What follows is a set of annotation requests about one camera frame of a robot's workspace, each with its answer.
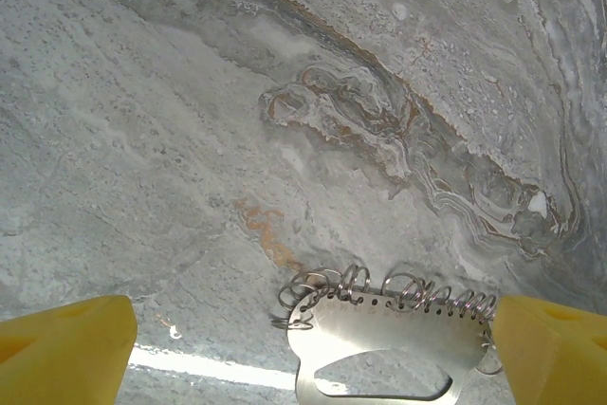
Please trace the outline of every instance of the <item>metal plate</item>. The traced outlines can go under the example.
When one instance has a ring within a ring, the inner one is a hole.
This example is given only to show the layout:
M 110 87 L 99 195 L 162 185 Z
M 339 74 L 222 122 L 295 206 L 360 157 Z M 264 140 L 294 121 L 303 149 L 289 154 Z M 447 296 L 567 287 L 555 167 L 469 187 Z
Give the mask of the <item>metal plate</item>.
M 293 310 L 289 322 L 309 323 L 306 330 L 289 330 L 288 341 L 300 358 L 296 393 L 301 405 L 452 405 L 457 401 L 466 375 L 476 367 L 487 349 L 482 346 L 486 322 L 480 324 L 470 315 L 460 318 L 455 311 L 433 304 L 428 312 L 400 313 L 388 308 L 394 298 L 375 294 L 353 293 L 360 304 L 327 296 L 306 309 L 312 295 L 302 299 Z M 414 356 L 438 365 L 451 381 L 437 396 L 328 396 L 316 386 L 314 374 L 340 359 L 377 350 L 406 348 Z

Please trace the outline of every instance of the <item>rust stain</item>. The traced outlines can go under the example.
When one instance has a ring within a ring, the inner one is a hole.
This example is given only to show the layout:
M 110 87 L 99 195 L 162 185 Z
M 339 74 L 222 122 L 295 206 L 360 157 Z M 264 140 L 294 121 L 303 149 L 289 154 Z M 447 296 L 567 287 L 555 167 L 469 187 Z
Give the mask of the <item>rust stain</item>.
M 275 209 L 262 211 L 259 206 L 248 207 L 247 200 L 241 199 L 234 204 L 248 230 L 259 233 L 259 244 L 269 258 L 278 267 L 288 267 L 300 272 L 303 265 L 295 259 L 293 250 L 277 240 L 272 223 L 283 220 L 285 215 Z
M 156 318 L 162 323 L 163 326 L 171 327 L 172 324 L 170 321 L 164 320 L 159 313 L 156 313 Z

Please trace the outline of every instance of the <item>yellow foam bumper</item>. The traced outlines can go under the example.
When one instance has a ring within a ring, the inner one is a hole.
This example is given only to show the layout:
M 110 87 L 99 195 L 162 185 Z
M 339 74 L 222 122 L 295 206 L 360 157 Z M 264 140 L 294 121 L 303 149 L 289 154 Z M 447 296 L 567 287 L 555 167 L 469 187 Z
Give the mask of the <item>yellow foam bumper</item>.
M 607 404 L 607 317 L 507 296 L 493 338 L 518 405 Z
M 135 338 L 126 296 L 104 296 L 0 323 L 0 402 L 110 405 Z

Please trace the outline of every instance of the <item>gray marble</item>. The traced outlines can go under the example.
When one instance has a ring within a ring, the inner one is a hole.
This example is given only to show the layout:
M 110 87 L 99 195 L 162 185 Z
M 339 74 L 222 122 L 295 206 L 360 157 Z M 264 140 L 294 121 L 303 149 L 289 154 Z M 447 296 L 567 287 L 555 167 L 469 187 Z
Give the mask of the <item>gray marble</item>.
M 605 0 L 0 0 L 0 22 L 0 317 L 130 296 L 120 404 L 295 403 L 269 315 L 302 267 L 607 312 Z M 325 379 L 428 394 L 417 364 Z M 471 377 L 460 402 L 513 400 Z

